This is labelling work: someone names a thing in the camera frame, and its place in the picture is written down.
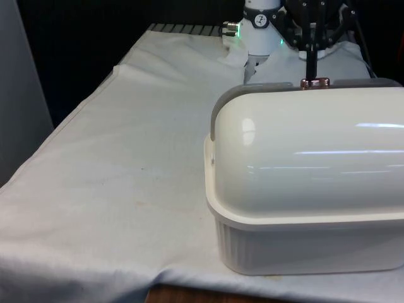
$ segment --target black cable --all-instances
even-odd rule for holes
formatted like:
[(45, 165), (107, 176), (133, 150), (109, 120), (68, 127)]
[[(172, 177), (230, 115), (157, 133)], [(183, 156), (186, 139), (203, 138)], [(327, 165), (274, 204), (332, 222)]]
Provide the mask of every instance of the black cable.
[[(347, 4), (351, 9), (354, 9), (354, 6), (352, 5), (351, 0), (347, 0)], [(367, 65), (368, 65), (368, 68), (370, 69), (369, 74), (371, 75), (371, 78), (375, 78), (375, 73), (373, 71), (373, 65), (372, 65), (372, 61), (371, 61), (371, 56), (369, 54), (369, 49), (367, 48), (365, 35), (364, 35), (363, 31), (362, 31), (362, 27), (361, 27), (360, 22), (359, 22), (358, 19), (355, 20), (355, 25), (356, 25), (356, 28), (357, 28), (357, 32), (358, 32), (360, 41), (362, 43), (362, 48), (363, 48), (363, 51), (364, 51), (364, 54), (365, 54), (365, 61), (366, 61)]]

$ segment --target white container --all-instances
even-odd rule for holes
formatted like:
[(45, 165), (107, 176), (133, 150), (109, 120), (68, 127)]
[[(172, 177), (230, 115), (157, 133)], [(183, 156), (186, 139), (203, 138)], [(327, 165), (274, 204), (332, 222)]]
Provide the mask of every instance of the white container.
[(404, 88), (229, 96), (205, 141), (206, 195), (229, 268), (404, 264)]

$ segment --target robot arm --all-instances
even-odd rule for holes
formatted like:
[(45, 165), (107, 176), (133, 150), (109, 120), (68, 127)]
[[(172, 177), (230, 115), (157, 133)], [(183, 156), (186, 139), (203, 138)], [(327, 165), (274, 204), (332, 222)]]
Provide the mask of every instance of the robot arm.
[(281, 41), (306, 52), (302, 87), (307, 88), (329, 83), (316, 79), (318, 52), (334, 46), (356, 17), (349, 0), (285, 0), (284, 6), (280, 0), (246, 0), (243, 20), (224, 27), (238, 35), (253, 56), (269, 56)]

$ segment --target bread box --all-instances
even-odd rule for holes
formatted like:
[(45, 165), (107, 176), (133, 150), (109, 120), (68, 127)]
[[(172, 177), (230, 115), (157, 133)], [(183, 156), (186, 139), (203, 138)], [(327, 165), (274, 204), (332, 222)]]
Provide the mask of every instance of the bread box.
[(404, 264), (404, 88), (234, 88), (213, 111), (205, 174), (236, 272)]

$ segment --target container lid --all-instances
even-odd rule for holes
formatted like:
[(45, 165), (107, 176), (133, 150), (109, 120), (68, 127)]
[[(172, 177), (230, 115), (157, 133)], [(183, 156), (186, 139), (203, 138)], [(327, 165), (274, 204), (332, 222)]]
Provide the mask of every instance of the container lid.
[(250, 93), (216, 113), (206, 190), (251, 224), (404, 218), (404, 88)]

